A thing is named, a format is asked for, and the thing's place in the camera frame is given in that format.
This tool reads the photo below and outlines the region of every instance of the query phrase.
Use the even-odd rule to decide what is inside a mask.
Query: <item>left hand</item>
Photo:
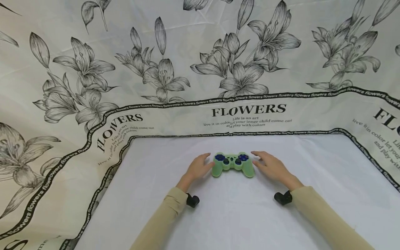
[[[188,170],[182,176],[176,187],[186,193],[194,180],[201,179],[203,176],[205,176],[215,165],[214,162],[210,162],[207,165],[204,164],[204,161],[208,156],[210,156],[210,153],[197,156],[189,165]]]

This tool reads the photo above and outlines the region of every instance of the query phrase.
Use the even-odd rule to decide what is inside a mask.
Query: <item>directional pad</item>
[[[238,156],[238,159],[241,160],[242,162],[245,162],[249,159],[249,157],[245,154],[241,154]]]
[[[222,154],[217,154],[217,155],[215,156],[215,159],[218,160],[218,161],[222,161],[222,160],[225,159],[225,156],[222,155]]]

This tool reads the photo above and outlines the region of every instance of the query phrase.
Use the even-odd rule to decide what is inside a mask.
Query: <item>right hand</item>
[[[268,178],[281,182],[290,191],[304,186],[278,158],[265,151],[252,151],[251,153],[264,161],[265,165],[258,161],[253,161],[253,164]]]

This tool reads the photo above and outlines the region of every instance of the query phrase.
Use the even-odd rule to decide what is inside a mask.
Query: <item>sleeve cuff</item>
[[[188,199],[188,195],[177,187],[171,188],[167,196],[173,197],[179,204],[186,204],[186,200]]]

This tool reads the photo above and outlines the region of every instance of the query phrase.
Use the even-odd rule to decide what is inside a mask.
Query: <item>black wrist strap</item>
[[[290,193],[290,191],[288,190],[285,194],[281,194],[281,193],[276,193],[274,195],[274,199],[281,204],[282,206],[285,206],[286,204],[289,204],[292,202],[293,197]]]
[[[190,194],[187,194],[188,198],[186,199],[186,205],[195,208],[197,204],[199,204],[200,199],[197,196],[190,196]]]

